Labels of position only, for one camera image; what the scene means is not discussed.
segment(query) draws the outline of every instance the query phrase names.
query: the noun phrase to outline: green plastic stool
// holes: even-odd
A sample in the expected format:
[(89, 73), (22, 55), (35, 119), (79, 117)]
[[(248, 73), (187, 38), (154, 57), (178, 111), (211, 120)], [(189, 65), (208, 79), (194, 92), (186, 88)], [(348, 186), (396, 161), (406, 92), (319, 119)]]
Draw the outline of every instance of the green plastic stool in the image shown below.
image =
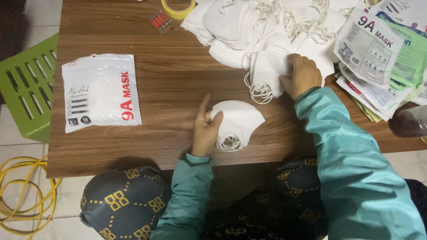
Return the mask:
[(42, 143), (49, 142), (57, 44), (55, 34), (0, 62), (0, 91), (21, 135)]

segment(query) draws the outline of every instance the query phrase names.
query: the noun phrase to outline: person's left hand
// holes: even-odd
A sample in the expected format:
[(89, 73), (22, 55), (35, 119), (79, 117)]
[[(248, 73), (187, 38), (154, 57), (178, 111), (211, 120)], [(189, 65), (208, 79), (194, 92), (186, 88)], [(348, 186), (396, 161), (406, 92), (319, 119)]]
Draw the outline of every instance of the person's left hand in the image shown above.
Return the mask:
[(206, 107), (210, 99), (211, 94), (205, 96), (194, 120), (191, 155), (196, 157), (206, 157), (212, 154), (218, 137), (219, 126), (224, 117), (223, 112), (220, 111), (211, 120), (211, 112), (206, 112)]

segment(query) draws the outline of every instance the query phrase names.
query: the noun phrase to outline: teal jacket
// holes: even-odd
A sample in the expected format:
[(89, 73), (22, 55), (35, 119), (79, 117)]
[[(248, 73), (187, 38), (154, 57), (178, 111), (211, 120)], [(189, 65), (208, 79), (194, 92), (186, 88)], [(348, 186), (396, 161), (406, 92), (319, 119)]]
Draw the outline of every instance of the teal jacket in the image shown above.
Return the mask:
[[(332, 239), (426, 239), (406, 182), (380, 153), (375, 139), (350, 121), (330, 88), (298, 98), (295, 111), (307, 121), (318, 153), (321, 196)], [(196, 240), (203, 228), (213, 178), (210, 157), (178, 160), (172, 197), (151, 240)]]

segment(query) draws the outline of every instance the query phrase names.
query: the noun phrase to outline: wood grain surface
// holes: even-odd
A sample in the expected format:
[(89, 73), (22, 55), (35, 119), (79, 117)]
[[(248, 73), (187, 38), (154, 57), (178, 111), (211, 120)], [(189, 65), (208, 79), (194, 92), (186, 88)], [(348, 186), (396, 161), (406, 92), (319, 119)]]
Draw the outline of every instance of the wood grain surface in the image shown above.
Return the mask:
[[(94, 175), (124, 164), (123, 157), (151, 159), (172, 169), (191, 145), (197, 106), (212, 93), (209, 107), (225, 100), (254, 105), (266, 119), (239, 152), (215, 150), (214, 164), (280, 161), (283, 157), (314, 155), (313, 138), (304, 132), (294, 102), (286, 95), (266, 105), (254, 103), (243, 82), (245, 70), (218, 63), (196, 37), (173, 21), (157, 31), (148, 21), (161, 10), (157, 0), (64, 0), (59, 30), (48, 177)], [(142, 125), (91, 126), (65, 134), (64, 84), (61, 65), (91, 54), (135, 56)], [(382, 152), (426, 149), (420, 138), (395, 137), (386, 122), (371, 122), (350, 96), (327, 78), (354, 123), (370, 132)]]

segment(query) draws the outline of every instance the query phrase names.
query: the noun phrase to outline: black label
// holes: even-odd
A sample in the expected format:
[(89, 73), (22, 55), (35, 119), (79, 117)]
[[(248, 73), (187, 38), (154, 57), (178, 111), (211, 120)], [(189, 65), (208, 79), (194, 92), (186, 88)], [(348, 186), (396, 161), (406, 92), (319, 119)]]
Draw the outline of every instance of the black label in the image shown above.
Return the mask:
[(90, 119), (88, 116), (83, 116), (83, 117), (80, 119), (80, 122), (82, 122), (82, 123), (84, 123), (84, 124), (90, 124), (92, 121), (91, 121), (91, 119)]
[(78, 125), (78, 124), (79, 124), (79, 121), (77, 120), (77, 118), (69, 118), (69, 119), (68, 119), (68, 124), (69, 124), (70, 126)]

